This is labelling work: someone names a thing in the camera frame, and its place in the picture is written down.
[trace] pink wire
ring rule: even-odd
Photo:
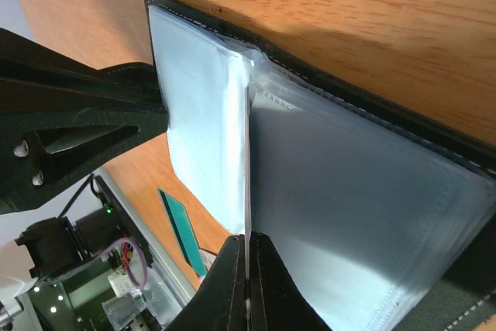
[[[124,238],[120,238],[120,239],[116,240],[110,246],[108,246],[107,248],[105,248],[101,253],[99,253],[97,256],[95,256],[95,258],[93,260],[96,260],[96,259],[99,259],[99,258],[105,256],[107,253],[109,253],[110,251],[112,251],[115,248],[115,246],[120,246],[123,243],[130,244],[131,246],[133,246],[134,251],[138,253],[138,256],[140,258],[139,261],[141,262],[141,269],[143,271],[143,282],[138,283],[138,281],[134,277],[134,274],[131,271],[131,266],[130,265],[127,266],[126,273],[127,273],[128,277],[129,277],[129,280],[134,285],[134,287],[136,287],[139,290],[143,290],[143,288],[145,287],[146,282],[148,281],[148,270],[146,269],[145,254],[140,249],[140,247],[137,245],[137,243],[134,240],[132,240],[131,238],[124,237]]]

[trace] screw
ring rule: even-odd
[[[29,154],[29,146],[26,140],[23,140],[20,145],[14,148],[14,155],[18,158],[27,157]]]
[[[40,171],[36,176],[33,176],[33,185],[40,186],[43,185],[43,172]]]

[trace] cable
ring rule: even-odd
[[[71,197],[71,199],[69,200],[69,202],[65,205],[64,209],[62,210],[62,212],[59,214],[59,216],[57,217],[58,219],[60,219],[61,217],[64,217],[65,214],[67,213],[67,211],[69,211],[69,209],[72,207],[72,205],[74,204],[74,202],[76,202],[76,199],[78,199],[79,195],[81,195],[81,193],[83,192],[84,188],[86,188],[88,186],[88,184],[90,184],[93,180],[95,176],[93,174],[90,174],[86,180],[84,180],[84,182],[81,184],[81,186],[79,187],[79,189],[74,193],[74,195]]]
[[[143,271],[143,282],[138,283],[138,281],[134,277],[134,274],[132,273],[131,268],[129,267],[129,265],[126,268],[126,273],[127,273],[128,277],[129,277],[129,280],[134,285],[134,287],[136,287],[139,290],[143,290],[143,288],[145,287],[146,281],[148,281],[148,270],[146,269],[145,254],[140,249],[140,247],[137,245],[137,243],[134,240],[132,240],[131,238],[124,237],[124,238],[120,238],[120,239],[116,240],[110,246],[108,246],[107,248],[105,248],[101,253],[99,253],[97,256],[95,256],[95,258],[93,260],[97,260],[100,257],[105,256],[107,253],[109,253],[110,251],[112,251],[114,249],[114,247],[120,246],[123,243],[128,243],[131,247],[133,247],[134,252],[137,252],[138,253],[138,256],[140,258],[139,261],[141,263],[141,270]]]
[[[100,193],[96,190],[96,187],[95,187],[95,176],[93,175],[93,178],[91,179],[91,182],[90,182],[90,189],[91,189],[91,192],[93,193],[93,195],[100,199]]]

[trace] wooden surface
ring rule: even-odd
[[[20,1],[43,45],[92,67],[150,62],[143,0]],[[183,1],[496,144],[496,0]],[[164,136],[113,160],[107,169],[180,265],[157,187],[186,204],[202,246],[220,247],[226,233],[173,176]]]

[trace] white stitching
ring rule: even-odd
[[[164,4],[160,4],[158,2],[155,2],[154,0],[147,0],[147,4],[148,5],[155,5],[155,6],[158,6],[162,9],[166,9],[167,11],[171,12],[171,13],[174,13],[176,16],[179,16],[181,17],[182,19],[186,19],[187,21],[190,21],[190,22],[194,22],[195,24],[198,24],[197,21],[194,21],[193,19],[190,19],[189,17],[185,16],[185,15],[182,15],[180,14],[179,12],[176,12],[174,11],[173,9],[170,9],[169,7],[167,7],[166,5]],[[214,33],[220,33],[218,30],[216,29],[213,29],[212,27],[209,27],[207,25],[204,25],[204,24],[200,24],[202,27],[206,28],[207,30],[210,30]],[[247,43],[245,40],[242,40],[241,38],[239,38],[238,36],[235,36],[235,35],[232,35],[230,33],[221,33],[222,35],[226,35],[226,36],[229,36],[231,38],[234,38],[234,39],[237,39],[237,40],[240,40],[244,43]],[[299,76],[300,78],[302,78],[304,81],[306,81],[307,83],[309,82],[309,78],[304,76],[303,74],[300,74],[299,72],[297,71],[294,71],[293,69],[287,67],[285,64],[282,64],[279,60],[277,60],[276,58],[273,58],[271,56],[268,56],[273,62],[275,62],[276,64],[279,64],[280,66],[284,67],[285,69],[287,69],[288,71],[290,71],[291,73]],[[331,95],[329,94],[328,92],[325,92],[323,90],[321,90],[320,88],[317,88],[317,87],[305,87],[307,88],[309,91],[313,91],[314,93],[318,94],[318,95],[321,95],[322,97],[324,98],[327,98],[328,100],[332,101],[332,102],[335,102],[336,104],[338,105],[341,105],[341,106],[345,106],[346,109],[349,109],[351,110],[351,108],[353,108],[354,110],[351,110],[351,111],[354,111],[354,112],[365,112],[366,114],[368,114],[371,118],[368,118],[369,120],[371,119],[374,119],[372,120],[373,122],[375,122],[376,124],[378,124],[379,126],[383,126],[384,128],[386,129],[389,129],[389,130],[392,130],[393,132],[397,132],[398,129],[400,129],[400,127],[388,122],[387,120],[384,120],[384,119],[381,119],[377,116],[375,116],[374,114],[371,114],[369,113],[367,110],[365,109],[362,109],[362,108],[359,108],[358,106],[355,106],[349,102],[346,102],[344,101],[342,98],[337,98],[336,96],[334,95]],[[411,133],[409,131],[407,131],[406,129],[400,129],[403,133],[401,134],[403,137],[407,138],[407,139],[410,139],[411,141],[413,142],[417,142],[417,143],[420,143],[420,144],[423,144],[425,147],[431,149],[431,150],[434,150],[433,149],[433,144],[431,141],[428,141],[428,140],[425,140],[423,138],[421,138],[420,136],[418,135],[415,135],[414,133]],[[442,150],[442,151],[445,151],[445,152],[448,152],[449,154],[452,154],[452,155],[455,155],[457,157],[459,157],[460,159],[468,162],[469,164],[475,166],[476,168],[479,168],[483,171],[486,171],[486,172],[489,172],[491,174],[495,174],[496,175],[496,171],[493,171],[492,169],[490,168],[482,168],[482,166],[479,164],[479,163],[476,163],[472,160],[469,160],[457,153],[454,153],[453,151],[451,150],[448,150],[446,149],[445,147],[441,147],[440,145],[435,145],[436,148],[438,148],[439,150]]]
[[[458,325],[462,319],[464,319],[465,317],[467,317],[471,312],[473,312],[475,309],[479,308],[487,300],[489,300],[492,295],[496,295],[496,288],[494,290],[492,290],[491,292],[489,292],[487,295],[485,295],[475,305],[472,305],[471,307],[469,307],[469,309],[466,310],[465,312],[463,312],[462,315],[459,315],[458,317],[456,317],[456,319],[450,325],[448,325],[443,331],[449,331],[449,330],[453,329],[453,327],[455,327],[456,325]]]

